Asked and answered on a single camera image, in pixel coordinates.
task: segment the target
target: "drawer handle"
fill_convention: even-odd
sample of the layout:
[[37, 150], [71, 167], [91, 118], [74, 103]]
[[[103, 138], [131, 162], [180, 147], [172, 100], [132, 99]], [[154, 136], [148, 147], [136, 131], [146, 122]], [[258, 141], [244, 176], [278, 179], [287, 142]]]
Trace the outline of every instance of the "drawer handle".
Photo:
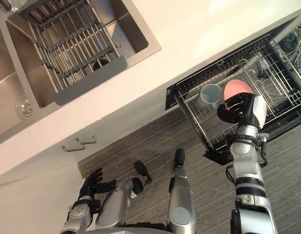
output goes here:
[[92, 141], [81, 141], [79, 137], [77, 137], [76, 140], [81, 145], [87, 145], [87, 144], [95, 144], [95, 143], [97, 143], [96, 137], [92, 136], [92, 138], [93, 138]]
[[65, 145], [62, 146], [62, 149], [65, 151], [65, 152], [74, 152], [74, 151], [79, 151], [79, 150], [85, 150], [85, 145], [81, 144], [81, 147], [80, 148], [74, 148], [74, 149], [67, 149], [65, 147]]

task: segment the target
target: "humanoid robot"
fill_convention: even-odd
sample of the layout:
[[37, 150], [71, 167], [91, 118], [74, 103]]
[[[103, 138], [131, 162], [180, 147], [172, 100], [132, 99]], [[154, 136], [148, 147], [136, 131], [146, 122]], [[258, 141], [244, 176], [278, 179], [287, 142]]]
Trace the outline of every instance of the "humanoid robot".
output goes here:
[[[225, 122], [238, 123], [238, 132], [231, 141], [230, 151], [234, 158], [232, 166], [226, 168], [226, 176], [235, 184], [236, 201], [231, 213], [233, 234], [276, 234], [277, 229], [269, 200], [265, 195], [261, 167], [267, 165], [266, 143], [268, 134], [261, 133], [266, 118], [266, 104], [261, 96], [240, 93], [218, 107], [218, 117]], [[184, 150], [175, 154], [175, 175], [171, 178], [170, 201], [167, 223], [125, 223], [131, 199], [143, 191], [138, 177], [129, 177], [116, 185], [116, 181], [101, 183], [102, 169], [93, 172], [84, 182], [78, 200], [70, 207], [67, 222], [60, 234], [194, 234], [196, 214], [193, 192], [184, 170]], [[138, 161], [135, 168], [142, 176], [151, 177]], [[108, 192], [102, 205], [94, 194]], [[99, 213], [96, 229], [86, 231], [93, 214]]]

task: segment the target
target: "gray carpet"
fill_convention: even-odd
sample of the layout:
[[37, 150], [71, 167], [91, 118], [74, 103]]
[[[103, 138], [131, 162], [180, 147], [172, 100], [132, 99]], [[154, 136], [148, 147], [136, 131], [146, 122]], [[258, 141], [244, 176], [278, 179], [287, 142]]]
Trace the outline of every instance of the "gray carpet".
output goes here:
[[[197, 233], [230, 233], [234, 186], [225, 176], [225, 166], [202, 157], [205, 149], [178, 109], [84, 159], [78, 167], [83, 177], [103, 167], [104, 181], [119, 180], [137, 175], [133, 163], [142, 160], [153, 182], [131, 203], [127, 223], [165, 223], [177, 148], [186, 153], [185, 169], [195, 195]], [[263, 168], [263, 176], [278, 231], [301, 234], [301, 125], [269, 143], [267, 158], [269, 164]]]

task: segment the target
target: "dishwasher drawer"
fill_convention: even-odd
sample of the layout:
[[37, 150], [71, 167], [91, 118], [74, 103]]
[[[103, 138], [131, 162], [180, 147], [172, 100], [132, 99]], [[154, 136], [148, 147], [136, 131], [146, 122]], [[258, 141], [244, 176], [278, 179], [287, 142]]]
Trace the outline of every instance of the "dishwasher drawer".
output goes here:
[[204, 156], [221, 165], [233, 160], [230, 144], [238, 126], [221, 121], [216, 109], [198, 108], [195, 98], [203, 86], [212, 83], [224, 90], [232, 79], [263, 96], [267, 118], [262, 132], [270, 134], [269, 141], [301, 123], [301, 72], [273, 34], [265, 34], [168, 88], [203, 142]]

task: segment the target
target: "gray mug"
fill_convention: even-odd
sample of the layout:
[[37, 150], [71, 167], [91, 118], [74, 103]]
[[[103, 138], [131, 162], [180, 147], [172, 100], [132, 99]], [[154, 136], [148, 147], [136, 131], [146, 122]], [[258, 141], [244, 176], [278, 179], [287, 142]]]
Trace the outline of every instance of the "gray mug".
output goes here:
[[222, 89], [216, 84], [207, 84], [196, 97], [196, 106], [200, 109], [216, 109], [222, 100]]

